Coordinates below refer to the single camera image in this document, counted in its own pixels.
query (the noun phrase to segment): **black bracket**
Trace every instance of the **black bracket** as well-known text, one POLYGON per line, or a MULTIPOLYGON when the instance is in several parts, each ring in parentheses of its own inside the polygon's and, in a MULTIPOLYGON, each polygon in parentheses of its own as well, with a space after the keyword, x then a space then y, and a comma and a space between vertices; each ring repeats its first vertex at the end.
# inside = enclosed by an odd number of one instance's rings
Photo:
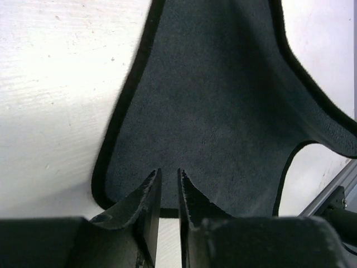
POLYGON ((315 212, 315 215, 323 217, 328 208, 346 208, 345 188, 343 186, 338 186, 329 197, 326 198, 315 212))

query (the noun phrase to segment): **black plastic part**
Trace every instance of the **black plastic part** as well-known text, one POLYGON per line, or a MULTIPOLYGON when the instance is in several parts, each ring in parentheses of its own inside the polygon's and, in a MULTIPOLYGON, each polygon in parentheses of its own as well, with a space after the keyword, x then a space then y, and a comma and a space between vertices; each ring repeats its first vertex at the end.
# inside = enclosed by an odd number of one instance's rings
POLYGON ((345 210, 345 188, 338 186, 315 213, 326 219, 341 240, 357 246, 357 213, 345 210))
POLYGON ((319 217, 233 218, 178 171, 182 267, 348 267, 319 217))
POLYGON ((122 202, 84 218, 0 221, 0 267, 154 267, 161 171, 122 202))
POLYGON ((334 227, 342 241, 357 247, 357 213, 341 208, 328 208, 325 218, 334 227))

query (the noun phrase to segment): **car floor mat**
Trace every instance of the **car floor mat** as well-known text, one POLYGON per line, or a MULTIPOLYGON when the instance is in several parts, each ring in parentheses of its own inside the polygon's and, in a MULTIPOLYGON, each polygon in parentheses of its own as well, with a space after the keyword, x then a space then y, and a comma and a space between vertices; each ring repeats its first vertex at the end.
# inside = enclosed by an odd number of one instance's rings
POLYGON ((153 0, 92 192, 107 208, 161 168, 177 216, 183 168, 229 214, 277 215, 295 154, 317 142, 355 158, 356 134, 291 52, 280 1, 153 0))

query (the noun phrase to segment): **white surface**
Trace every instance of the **white surface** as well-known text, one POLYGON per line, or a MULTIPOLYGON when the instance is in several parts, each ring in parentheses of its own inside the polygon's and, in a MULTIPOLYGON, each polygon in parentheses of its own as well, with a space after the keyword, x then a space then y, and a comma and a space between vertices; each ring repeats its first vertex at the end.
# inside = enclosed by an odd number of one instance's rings
MULTIPOLYGON (((353 0, 283 1, 292 50, 353 115, 353 0)), ((101 209, 90 178, 136 50, 148 0, 0 3, 0 217, 101 209)), ((289 169, 281 214, 301 210, 345 165, 319 145, 289 169)), ((158 267, 179 267, 178 220, 160 220, 158 267)))
POLYGON ((91 172, 150 2, 0 3, 0 217, 96 215, 91 172))

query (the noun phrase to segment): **gray carpet mat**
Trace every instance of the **gray carpet mat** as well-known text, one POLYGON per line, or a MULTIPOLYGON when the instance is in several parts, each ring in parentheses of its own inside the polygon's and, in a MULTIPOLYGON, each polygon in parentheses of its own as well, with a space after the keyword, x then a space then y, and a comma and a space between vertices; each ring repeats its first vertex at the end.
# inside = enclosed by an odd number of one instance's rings
POLYGON ((161 168, 161 207, 176 209, 183 168, 229 214, 271 216, 304 145, 357 155, 355 122, 291 53, 279 1, 162 5, 152 3, 99 154, 92 184, 99 204, 106 206, 101 196, 106 204, 122 200, 161 168))

